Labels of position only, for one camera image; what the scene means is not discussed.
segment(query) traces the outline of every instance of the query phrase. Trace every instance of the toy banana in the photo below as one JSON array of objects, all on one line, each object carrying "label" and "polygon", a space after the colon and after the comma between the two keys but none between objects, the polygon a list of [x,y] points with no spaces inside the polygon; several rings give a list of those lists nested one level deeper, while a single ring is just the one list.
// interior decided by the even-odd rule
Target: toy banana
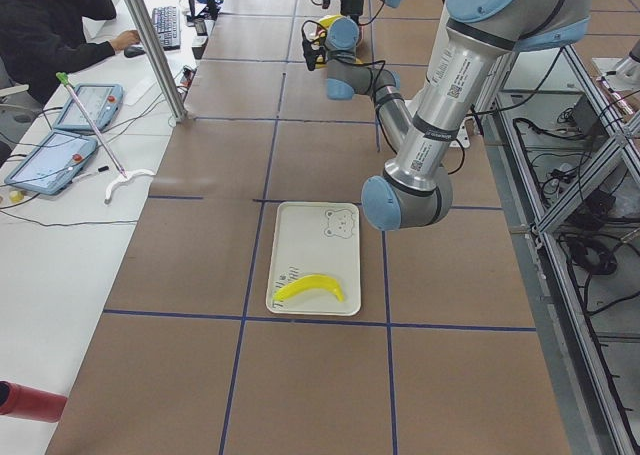
[{"label": "toy banana", "polygon": [[314,288],[327,290],[333,293],[338,301],[344,302],[344,293],[342,292],[342,288],[340,288],[338,281],[329,275],[321,274],[306,275],[298,280],[294,280],[293,282],[286,284],[273,294],[273,299],[278,302],[283,302],[288,298],[295,297],[299,293]]}]

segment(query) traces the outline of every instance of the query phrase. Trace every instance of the desk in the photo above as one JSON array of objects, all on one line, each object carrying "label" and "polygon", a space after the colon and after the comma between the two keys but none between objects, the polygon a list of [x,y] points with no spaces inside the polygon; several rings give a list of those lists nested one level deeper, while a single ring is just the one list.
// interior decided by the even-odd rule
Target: desk
[{"label": "desk", "polygon": [[[383,56],[423,78],[440,10],[403,5],[368,40],[413,30]],[[479,137],[440,224],[361,219],[357,315],[267,311],[278,203],[357,202],[391,156],[367,100],[326,100],[300,61],[318,12],[225,2],[48,454],[570,453]]]},{"label": "desk", "polygon": [[[147,0],[153,6],[178,4],[179,0]],[[95,40],[103,41],[133,27],[123,2],[118,17],[108,21]],[[194,66],[192,28],[183,26],[180,50],[165,52],[172,73],[183,65]],[[157,170],[169,142],[173,121],[155,84],[148,57],[127,59],[122,53],[82,72],[70,74],[72,83],[119,83],[125,100],[114,124],[136,117],[160,101],[153,111],[120,129],[106,132],[111,148],[128,169]],[[62,87],[47,107],[61,106],[68,98]],[[55,120],[57,113],[50,114]],[[23,142],[39,143],[48,133],[39,118]],[[18,146],[14,153],[28,153]],[[0,169],[5,176],[16,162]],[[110,205],[103,203],[108,183],[117,175],[104,150],[87,164],[86,172],[109,165],[107,172],[87,177],[55,197],[41,196],[10,213],[43,223],[114,221],[138,219],[151,178],[140,177],[115,190]],[[0,188],[3,206],[9,205],[9,187]],[[135,224],[43,228],[0,214],[2,240],[2,289],[0,299],[0,378],[56,393],[68,394],[102,311],[118,266]],[[3,453],[41,455],[55,424],[0,418],[0,446]]]}]

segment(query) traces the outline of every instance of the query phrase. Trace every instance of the red object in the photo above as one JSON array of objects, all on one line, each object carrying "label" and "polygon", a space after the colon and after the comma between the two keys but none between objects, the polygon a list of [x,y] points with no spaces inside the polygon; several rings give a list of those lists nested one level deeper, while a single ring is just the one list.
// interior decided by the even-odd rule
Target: red object
[{"label": "red object", "polygon": [[57,422],[67,397],[17,383],[0,382],[0,415],[15,418]]}]

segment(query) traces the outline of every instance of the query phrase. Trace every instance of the man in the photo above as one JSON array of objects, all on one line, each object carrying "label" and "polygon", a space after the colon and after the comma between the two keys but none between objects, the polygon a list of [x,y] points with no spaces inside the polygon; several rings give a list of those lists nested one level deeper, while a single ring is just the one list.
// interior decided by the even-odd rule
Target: man
[{"label": "man", "polygon": [[59,85],[56,72],[77,72],[140,42],[136,30],[87,43],[82,17],[111,20],[111,0],[0,0],[0,58],[18,83],[43,105]]}]

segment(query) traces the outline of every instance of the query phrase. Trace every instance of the computer mouse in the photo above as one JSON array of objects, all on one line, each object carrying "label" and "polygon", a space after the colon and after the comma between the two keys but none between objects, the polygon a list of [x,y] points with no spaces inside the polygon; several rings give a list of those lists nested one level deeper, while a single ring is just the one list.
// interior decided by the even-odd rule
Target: computer mouse
[{"label": "computer mouse", "polygon": [[129,45],[124,49],[124,56],[127,58],[137,57],[138,55],[144,55],[144,48],[136,45]]}]

